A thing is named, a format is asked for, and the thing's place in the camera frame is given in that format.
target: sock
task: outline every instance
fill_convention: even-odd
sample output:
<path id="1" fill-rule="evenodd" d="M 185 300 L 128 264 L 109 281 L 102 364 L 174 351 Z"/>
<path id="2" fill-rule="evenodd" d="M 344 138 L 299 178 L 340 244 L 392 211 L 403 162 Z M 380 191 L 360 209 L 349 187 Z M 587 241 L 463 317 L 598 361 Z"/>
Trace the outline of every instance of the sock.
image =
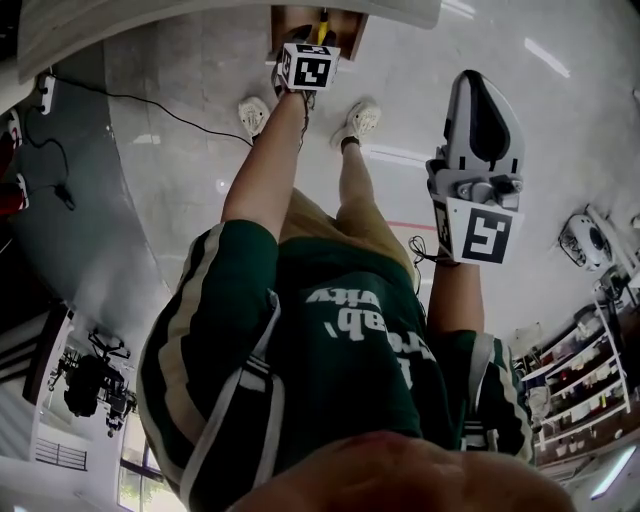
<path id="1" fill-rule="evenodd" d="M 360 146 L 360 140 L 358 139 L 358 137 L 354 137 L 353 135 L 349 135 L 348 137 L 345 137 L 344 139 L 342 139 L 342 142 L 340 143 L 340 150 L 344 153 L 344 148 L 347 144 L 357 144 L 358 146 Z"/>

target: window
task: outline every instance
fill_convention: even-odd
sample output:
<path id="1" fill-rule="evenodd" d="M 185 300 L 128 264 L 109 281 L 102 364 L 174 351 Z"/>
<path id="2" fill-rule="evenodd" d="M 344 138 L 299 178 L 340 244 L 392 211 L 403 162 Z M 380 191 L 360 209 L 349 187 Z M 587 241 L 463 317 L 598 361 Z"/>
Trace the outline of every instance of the window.
<path id="1" fill-rule="evenodd" d="M 129 414 L 124 432 L 118 489 L 118 504 L 131 512 L 186 511 L 162 477 L 134 413 Z"/>

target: white floor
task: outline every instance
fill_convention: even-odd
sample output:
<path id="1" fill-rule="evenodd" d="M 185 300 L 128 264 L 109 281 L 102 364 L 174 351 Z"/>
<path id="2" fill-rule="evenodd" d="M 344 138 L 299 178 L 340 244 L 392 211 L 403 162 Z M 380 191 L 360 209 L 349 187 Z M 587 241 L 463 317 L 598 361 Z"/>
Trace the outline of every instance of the white floor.
<path id="1" fill-rule="evenodd" d="M 236 105 L 250 94 L 275 102 L 264 65 L 269 11 L 251 7 L 173 18 L 105 43 L 113 92 L 146 95 L 212 130 L 244 135 Z M 640 212 L 640 16 L 627 0 L 448 0 L 424 31 L 370 18 L 353 72 L 318 97 L 296 184 L 329 213 L 338 206 L 339 156 L 328 138 L 354 101 L 377 99 L 382 122 L 369 141 L 432 155 L 443 142 L 450 87 L 476 69 L 503 91 L 526 141 L 525 225 L 512 260 L 483 271 L 487 330 L 511 337 L 541 322 L 557 330 L 589 300 L 597 276 L 554 247 L 568 216 L 592 202 L 638 245 Z M 110 101 L 127 185 L 170 286 L 191 240 L 218 222 L 247 154 L 155 107 Z M 392 223 L 433 225 L 426 172 L 371 162 L 381 209 Z M 433 231 L 415 228 L 433 244 Z M 399 228 L 406 239 L 407 229 Z M 428 282 L 431 270 L 425 266 Z M 428 287 L 422 294 L 428 300 Z"/>

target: white shelving unit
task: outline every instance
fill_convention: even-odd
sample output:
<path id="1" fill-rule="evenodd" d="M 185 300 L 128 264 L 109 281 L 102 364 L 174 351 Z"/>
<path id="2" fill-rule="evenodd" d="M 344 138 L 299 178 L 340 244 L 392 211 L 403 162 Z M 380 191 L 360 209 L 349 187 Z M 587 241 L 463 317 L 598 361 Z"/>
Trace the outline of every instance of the white shelving unit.
<path id="1" fill-rule="evenodd" d="M 540 447 L 542 450 L 544 450 L 545 449 L 545 445 L 550 443 L 550 442 L 558 441 L 560 439 L 564 439 L 566 437 L 569 437 L 569 436 L 572 436 L 574 434 L 577 434 L 578 432 L 581 432 L 581 431 L 583 431 L 585 429 L 589 429 L 589 428 L 593 427 L 594 425 L 596 425 L 597 423 L 599 423 L 599 422 L 601 422 L 601 421 L 613 416 L 614 414 L 617 414 L 620 411 L 626 410 L 626 412 L 628 413 L 631 410 L 631 403 L 629 401 L 629 391 L 627 389 L 627 383 L 626 383 L 626 380 L 625 380 L 624 371 L 622 370 L 622 364 L 620 363 L 620 354 L 618 353 L 618 349 L 616 348 L 616 344 L 615 344 L 613 335 L 611 334 L 611 330 L 609 329 L 609 325 L 607 324 L 606 317 L 605 317 L 605 315 L 604 315 L 604 313 L 602 311 L 602 308 L 600 307 L 600 304 L 598 304 L 596 299 L 594 299 L 594 304 L 595 304 L 595 314 L 598 316 L 598 318 L 600 319 L 600 321 L 602 323 L 603 332 L 601 334 L 599 334 L 593 341 L 589 342 L 587 345 L 582 347 L 579 352 L 577 352 L 575 354 L 572 354 L 571 356 L 566 357 L 561 361 L 557 361 L 557 362 L 545 365 L 543 368 L 537 370 L 536 373 L 538 374 L 538 376 L 544 375 L 545 378 L 548 379 L 549 377 L 552 377 L 553 375 L 556 375 L 557 373 L 561 372 L 562 370 L 564 370 L 566 368 L 570 368 L 571 365 L 575 361 L 577 361 L 578 358 L 581 355 L 583 355 L 586 351 L 594 348 L 599 343 L 602 343 L 602 344 L 607 343 L 611 347 L 612 355 L 610 357 L 608 357 L 605 361 L 600 363 L 597 367 L 593 368 L 591 371 L 589 371 L 588 373 L 586 373 L 585 375 L 580 377 L 578 380 L 572 382 L 571 384 L 565 386 L 562 389 L 559 389 L 559 390 L 555 391 L 553 394 L 551 394 L 551 398 L 560 396 L 560 395 L 562 395 L 564 393 L 567 393 L 567 392 L 571 391 L 576 386 L 584 383 L 593 374 L 595 374 L 596 372 L 598 372 L 600 369 L 604 368 L 605 366 L 611 366 L 612 364 L 615 365 L 615 370 L 612 373 L 617 373 L 618 378 L 614 382 L 610 383 L 607 387 L 605 387 L 603 389 L 599 389 L 598 391 L 595 391 L 590 396 L 584 397 L 582 400 L 580 400 L 579 403 L 576 403 L 575 405 L 572 405 L 568 409 L 564 409 L 564 410 L 562 410 L 560 412 L 557 412 L 555 414 L 552 413 L 551 416 L 545 418 L 542 421 L 543 428 L 540 430 L 539 440 L 535 443 L 535 446 L 536 447 Z M 545 352 L 542 353 L 541 359 L 546 357 L 546 356 L 548 356 L 560 344 L 565 343 L 566 341 L 568 341 L 570 339 L 573 339 L 573 337 L 576 335 L 577 330 L 578 330 L 578 327 L 576 326 L 571 331 L 569 331 L 567 334 L 565 334 L 565 336 L 563 336 L 562 339 L 560 339 L 558 342 L 554 343 L 552 347 L 549 347 Z M 552 425 L 553 426 L 555 424 L 555 422 L 559 421 L 560 419 L 562 419 L 562 418 L 564 418 L 566 416 L 570 416 L 572 414 L 572 412 L 580 409 L 581 407 L 584 407 L 586 404 L 588 404 L 594 398 L 597 398 L 598 400 L 600 400 L 600 397 L 602 397 L 603 395 L 606 396 L 606 395 L 610 394 L 612 391 L 614 391 L 618 387 L 622 388 L 622 394 L 623 394 L 623 398 L 624 398 L 622 403 L 619 403 L 619 404 L 617 404 L 617 405 L 615 405 L 614 407 L 611 407 L 611 408 L 603 409 L 600 412 L 600 414 L 598 414 L 597 416 L 591 418 L 590 421 L 577 421 L 575 423 L 575 426 L 569 426 L 568 428 L 565 428 L 564 430 L 561 430 L 561 431 L 558 431 L 558 432 L 554 432 L 554 434 L 551 435 L 551 436 L 545 436 L 544 425 Z"/>

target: tiled floor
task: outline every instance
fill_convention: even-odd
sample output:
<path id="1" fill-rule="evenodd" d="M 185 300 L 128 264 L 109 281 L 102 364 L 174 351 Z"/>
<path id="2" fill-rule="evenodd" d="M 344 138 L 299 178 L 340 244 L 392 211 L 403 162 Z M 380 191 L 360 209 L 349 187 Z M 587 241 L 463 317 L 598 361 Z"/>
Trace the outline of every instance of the tiled floor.
<path id="1" fill-rule="evenodd" d="M 238 101 L 250 94 L 275 101 L 264 64 L 268 15 L 264 7 L 214 10 L 116 36 L 105 42 L 108 87 L 243 134 Z M 433 154 L 453 79 L 466 68 L 481 71 L 511 102 L 526 141 L 526 221 L 511 262 L 483 271 L 487 330 L 508 337 L 539 321 L 549 334 L 589 300 L 597 277 L 554 247 L 568 216 L 593 202 L 638 242 L 628 221 L 640 211 L 632 97 L 639 49 L 640 17 L 625 0 L 450 0 L 431 31 L 370 18 L 355 69 L 318 97 L 296 183 L 328 212 L 337 209 L 340 162 L 328 138 L 363 95 L 383 110 L 371 142 Z M 190 241 L 219 220 L 247 147 L 154 107 L 112 100 L 110 108 L 136 210 L 175 286 Z M 371 170 L 388 220 L 433 223 L 423 171 L 380 162 Z"/>

